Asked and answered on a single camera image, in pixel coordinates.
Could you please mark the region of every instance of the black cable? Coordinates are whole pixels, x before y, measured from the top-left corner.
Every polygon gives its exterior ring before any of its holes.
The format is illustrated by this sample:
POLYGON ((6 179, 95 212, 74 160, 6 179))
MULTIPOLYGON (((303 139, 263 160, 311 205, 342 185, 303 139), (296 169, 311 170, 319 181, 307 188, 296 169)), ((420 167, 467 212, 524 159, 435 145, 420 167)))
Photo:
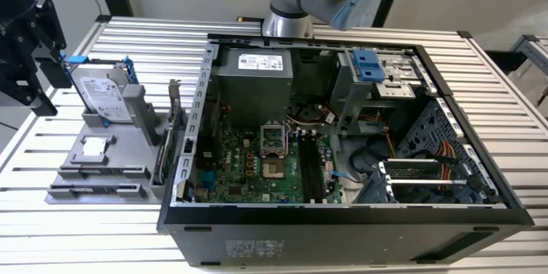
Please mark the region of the black cable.
POLYGON ((354 180, 354 179, 351 178, 351 176, 344 176, 343 178, 350 179, 350 181, 352 181, 354 183, 363 184, 362 181, 354 180))
POLYGON ((102 9, 102 5, 99 4, 99 0, 95 0, 95 3, 98 4, 99 14, 103 15, 103 9, 102 9))
POLYGON ((12 130, 19 131, 19 128, 16 128, 15 126, 11 126, 10 124, 6 124, 4 122, 0 122, 0 125, 4 125, 7 128, 11 128, 12 130))
POLYGON ((386 160, 388 158, 388 156, 378 153, 376 151, 374 151, 371 149, 371 146, 379 142, 384 140, 384 135, 376 135, 372 136, 367 139, 366 141, 366 145, 363 145, 362 147, 359 147, 356 150, 354 150, 351 156, 348 157, 348 165, 351 166, 351 169, 360 174, 367 174, 371 175, 374 170, 372 169, 360 169, 356 167, 356 165, 354 164, 354 160, 355 158, 359 156, 359 154, 362 154, 362 152, 366 152, 375 160, 382 161, 386 160))
POLYGON ((304 105, 302 105, 302 106, 299 107, 299 110, 298 110, 298 113, 295 114, 295 116, 299 117, 299 115, 300 115, 300 113, 303 112, 303 109, 304 109, 304 108, 306 108, 304 105))

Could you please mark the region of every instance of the power supply label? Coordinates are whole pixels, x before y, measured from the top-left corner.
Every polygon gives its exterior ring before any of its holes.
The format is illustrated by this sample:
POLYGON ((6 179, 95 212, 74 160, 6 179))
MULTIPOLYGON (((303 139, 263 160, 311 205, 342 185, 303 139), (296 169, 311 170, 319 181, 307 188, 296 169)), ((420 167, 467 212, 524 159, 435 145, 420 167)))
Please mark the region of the power supply label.
POLYGON ((80 83, 98 114, 112 122, 131 121, 118 84, 108 78, 95 77, 82 77, 80 83))
POLYGON ((227 240, 231 258, 278 258, 284 250, 286 240, 227 240))
POLYGON ((275 55, 242 54, 239 57, 239 69, 283 71, 283 58, 275 55))

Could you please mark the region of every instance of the green circuit board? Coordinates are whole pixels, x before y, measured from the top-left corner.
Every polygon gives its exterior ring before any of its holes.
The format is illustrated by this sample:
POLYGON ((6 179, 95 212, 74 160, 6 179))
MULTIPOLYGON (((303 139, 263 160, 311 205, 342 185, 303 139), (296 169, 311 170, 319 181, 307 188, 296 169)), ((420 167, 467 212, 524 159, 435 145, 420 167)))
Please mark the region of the green circuit board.
MULTIPOLYGON (((211 203, 304 203, 296 137, 288 136, 287 146, 288 154, 282 160, 271 157, 262 158, 260 130, 226 130, 219 169, 215 171, 215 188, 208 190, 207 195, 204 191, 202 192, 200 201, 211 203), (272 161, 280 164, 279 167, 283 166, 283 170, 278 170, 274 166, 272 173, 268 173, 264 171, 263 164, 274 165, 272 161)), ((327 136, 318 138, 318 148, 320 153, 324 153, 322 159, 332 162, 332 150, 327 136)), ((327 176, 326 162, 319 162, 319 165, 324 178, 327 176)), ((334 181, 334 187, 335 190, 326 195, 326 200, 328 203, 340 203, 338 180, 334 181)))

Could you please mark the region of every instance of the cable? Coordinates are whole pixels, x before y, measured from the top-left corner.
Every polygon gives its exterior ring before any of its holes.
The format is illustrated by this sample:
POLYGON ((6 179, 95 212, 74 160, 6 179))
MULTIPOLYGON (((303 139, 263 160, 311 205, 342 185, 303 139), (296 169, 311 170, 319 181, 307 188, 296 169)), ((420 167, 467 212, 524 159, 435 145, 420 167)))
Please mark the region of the cable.
MULTIPOLYGON (((456 152, 455 152, 454 146, 448 142, 446 142, 446 143, 447 143, 447 146, 450 147, 451 154, 452 154, 454 158, 456 158, 456 152)), ((448 171, 448 174, 447 174, 447 180, 451 180, 451 172, 452 171, 454 170, 450 168, 450 171, 448 171)))
POLYGON ((314 119, 314 120, 304 120, 296 116, 292 115, 287 115, 287 118, 290 120, 292 120, 292 122, 295 122, 299 125, 307 126, 307 125, 318 125, 318 124, 324 124, 324 121, 322 120, 324 117, 324 115, 322 115, 319 118, 314 119))
MULTIPOLYGON (((440 153, 440 154, 442 154, 443 156, 447 155, 446 141, 442 141, 442 142, 439 143, 439 146, 440 146, 440 148, 442 148, 442 153, 440 153)), ((442 164, 442 174, 440 174, 440 179, 442 179, 442 180, 446 180, 446 174, 447 174, 446 165, 442 164)), ((446 190, 446 187, 444 187, 443 185, 440 185, 440 186, 438 187, 438 190, 439 190, 439 191, 444 191, 444 190, 446 190)))
MULTIPOLYGON (((324 108, 326 108, 327 111, 331 112, 335 116, 338 116, 338 117, 342 116, 340 113, 335 112, 335 111, 330 108, 327 102, 326 102, 326 104, 324 104, 324 108)), ((379 120, 380 120, 379 115, 376 115, 376 116, 374 116, 374 115, 359 115, 359 119, 360 119, 360 120, 368 120, 368 121, 379 121, 379 120)))
POLYGON ((103 15, 103 9, 102 9, 102 5, 99 4, 99 1, 95 0, 95 3, 98 4, 99 14, 103 15))
POLYGON ((354 150, 352 154, 348 156, 348 165, 351 166, 351 169, 359 173, 359 174, 367 174, 371 175, 371 173, 374 172, 372 169, 360 169, 356 167, 356 165, 354 164, 354 160, 356 158, 356 156, 359 156, 359 154, 362 154, 362 152, 367 152, 367 154, 378 161, 386 160, 388 158, 388 156, 379 154, 378 152, 371 150, 371 145, 374 145, 376 142, 382 141, 384 138, 383 135, 375 135, 371 136, 367 141, 366 141, 366 145, 359 147, 356 150, 354 150))
POLYGON ((388 134, 388 123, 384 123, 384 135, 387 136, 390 157, 395 158, 396 157, 396 152, 394 151, 391 135, 388 134))
POLYGON ((12 130, 19 131, 19 128, 16 128, 15 126, 11 126, 10 124, 6 124, 4 122, 0 122, 0 125, 6 126, 7 128, 11 128, 12 130))
POLYGON ((351 178, 351 175, 348 175, 348 174, 346 174, 346 173, 340 173, 340 172, 338 172, 338 171, 334 170, 334 171, 330 171, 330 174, 334 175, 334 176, 340 176, 342 178, 347 178, 347 179, 350 179, 350 181, 352 181, 354 183, 363 184, 362 181, 354 180, 354 179, 351 178))

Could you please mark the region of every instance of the yellow wire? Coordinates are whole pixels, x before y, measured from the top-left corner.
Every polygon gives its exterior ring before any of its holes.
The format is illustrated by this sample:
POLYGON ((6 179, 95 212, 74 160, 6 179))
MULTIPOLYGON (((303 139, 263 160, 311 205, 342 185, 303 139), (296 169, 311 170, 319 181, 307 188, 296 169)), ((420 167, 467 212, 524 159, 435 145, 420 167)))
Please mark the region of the yellow wire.
MULTIPOLYGON (((447 145, 450 146, 451 153, 454 154, 454 158, 456 158, 456 153, 455 153, 454 146, 450 143, 447 143, 447 145)), ((452 169, 450 169, 450 174, 447 175, 447 180, 451 180, 451 172, 452 172, 452 169)))
MULTIPOLYGON (((438 154, 438 155, 446 156, 446 141, 442 141, 440 144, 439 144, 439 146, 440 146, 440 149, 439 149, 438 153, 440 153, 440 150, 443 150, 443 151, 442 151, 442 153, 438 154)), ((444 179, 444 172, 446 172, 446 166, 442 164, 442 174, 440 174, 440 179, 442 179, 442 180, 444 179)), ((438 190, 442 191, 443 188, 444 188, 444 186, 440 185, 440 186, 438 187, 438 190)))

